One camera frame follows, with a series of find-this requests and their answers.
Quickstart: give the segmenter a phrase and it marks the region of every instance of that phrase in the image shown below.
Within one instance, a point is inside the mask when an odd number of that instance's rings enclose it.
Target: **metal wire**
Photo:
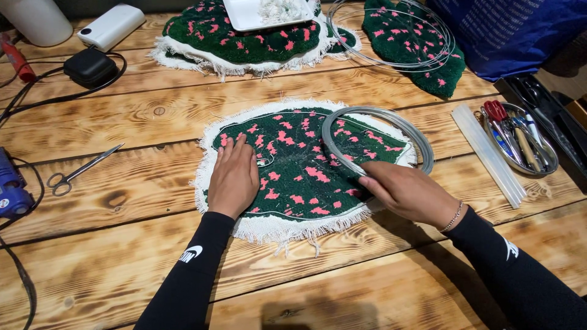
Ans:
[[[396,115],[395,113],[389,110],[370,106],[345,107],[343,109],[333,112],[331,115],[326,117],[324,119],[324,122],[322,123],[322,140],[324,141],[324,144],[326,145],[328,150],[330,150],[330,152],[333,153],[339,160],[339,162],[341,162],[343,165],[345,165],[346,167],[348,167],[360,176],[367,175],[367,173],[359,165],[348,160],[335,146],[334,141],[332,140],[332,133],[330,132],[330,127],[332,126],[332,123],[334,123],[334,121],[338,117],[341,117],[348,113],[361,113],[364,115],[372,115],[387,120],[389,123],[397,126],[397,128],[403,131],[403,133],[406,134],[412,140],[412,142],[418,147],[418,149],[420,149],[423,161],[423,166],[421,170],[426,174],[430,174],[430,172],[432,172],[432,167],[434,166],[434,153],[432,152],[432,147],[430,146],[430,143],[428,142],[426,136],[424,136],[424,134],[419,129],[417,129],[406,119],[403,119],[401,116]]]
[[[454,36],[453,36],[452,32],[450,32],[450,29],[444,23],[444,21],[438,15],[436,15],[432,10],[430,10],[428,7],[425,7],[424,5],[419,3],[418,1],[402,0],[401,2],[408,4],[408,6],[414,6],[416,8],[421,9],[422,11],[426,12],[428,14],[427,16],[430,17],[430,20],[425,20],[425,19],[419,18],[419,17],[414,16],[414,15],[407,13],[407,12],[398,11],[395,9],[382,9],[382,8],[360,9],[358,11],[349,12],[348,14],[343,15],[340,18],[343,18],[345,16],[348,16],[348,15],[356,13],[356,12],[363,12],[363,11],[365,11],[365,12],[367,12],[367,11],[388,11],[388,12],[397,12],[399,14],[408,15],[408,16],[414,17],[414,18],[422,21],[422,23],[424,23],[424,24],[429,25],[431,27],[431,29],[434,29],[439,35],[441,35],[444,40],[443,48],[439,51],[439,53],[437,55],[434,56],[434,58],[425,60],[424,62],[414,62],[414,63],[387,62],[384,60],[374,59],[374,58],[371,58],[367,55],[364,55],[364,54],[360,53],[359,51],[354,50],[351,46],[349,46],[340,37],[340,35],[338,33],[338,29],[336,29],[336,26],[334,24],[333,19],[334,19],[334,15],[335,15],[336,11],[338,9],[340,9],[340,7],[342,7],[346,1],[347,0],[336,0],[333,3],[333,5],[328,10],[328,14],[326,16],[326,24],[328,26],[330,26],[330,29],[332,30],[334,36],[338,39],[340,44],[349,53],[352,53],[353,55],[355,55],[359,58],[362,58],[362,59],[366,60],[367,62],[370,62],[370,63],[372,63],[376,66],[379,66],[383,69],[391,69],[391,68],[382,67],[378,64],[389,65],[389,66],[392,66],[395,71],[399,71],[399,72],[429,72],[429,71],[436,70],[436,69],[442,67],[446,63],[446,61],[449,59],[450,55],[452,55],[454,52],[456,42],[454,40]]]

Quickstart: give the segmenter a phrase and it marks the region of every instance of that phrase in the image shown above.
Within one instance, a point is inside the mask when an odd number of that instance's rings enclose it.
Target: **black arm sleeve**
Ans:
[[[134,330],[204,328],[210,293],[234,220],[206,212],[193,238],[134,326]]]
[[[587,329],[587,303],[469,207],[446,233],[518,329]]]

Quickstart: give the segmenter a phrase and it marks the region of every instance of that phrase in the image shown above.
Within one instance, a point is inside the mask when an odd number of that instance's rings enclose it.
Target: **white power bank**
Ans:
[[[107,52],[145,20],[139,8],[119,4],[79,31],[77,37],[84,45]]]

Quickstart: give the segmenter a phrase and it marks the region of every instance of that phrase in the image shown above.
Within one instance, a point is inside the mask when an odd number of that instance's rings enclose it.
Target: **blue bag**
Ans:
[[[587,0],[428,0],[475,74],[495,81],[538,66],[587,28]]]

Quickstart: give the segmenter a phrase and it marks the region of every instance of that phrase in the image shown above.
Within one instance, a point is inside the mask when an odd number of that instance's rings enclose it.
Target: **green tufted rug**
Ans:
[[[396,9],[413,12],[426,19],[419,8],[408,7],[404,2],[396,6],[389,0],[367,0],[365,9]],[[429,23],[405,14],[389,11],[366,11],[363,30],[371,40],[373,50],[383,60],[394,63],[414,63],[436,56],[443,47],[444,38]],[[441,97],[452,97],[457,82],[465,69],[463,52],[456,46],[446,63],[429,72],[404,73],[422,90]]]
[[[241,215],[233,236],[259,244],[278,243],[277,253],[292,240],[308,240],[341,232],[381,208],[322,144],[324,118],[345,107],[330,101],[286,99],[245,110],[211,124],[200,147],[204,158],[196,178],[195,203],[201,212],[206,202],[217,150],[228,137],[247,134],[257,153],[261,186],[253,204]],[[415,151],[398,129],[365,115],[345,116],[332,125],[335,143],[356,163],[383,160],[408,166]]]
[[[171,18],[149,54],[160,64],[199,72],[213,70],[226,75],[252,72],[264,76],[279,69],[301,70],[314,66],[325,56],[348,59],[337,40],[328,32],[320,3],[309,0],[314,20],[280,28],[251,32],[233,30],[222,0],[202,0]],[[343,30],[351,45],[360,49],[360,40]]]

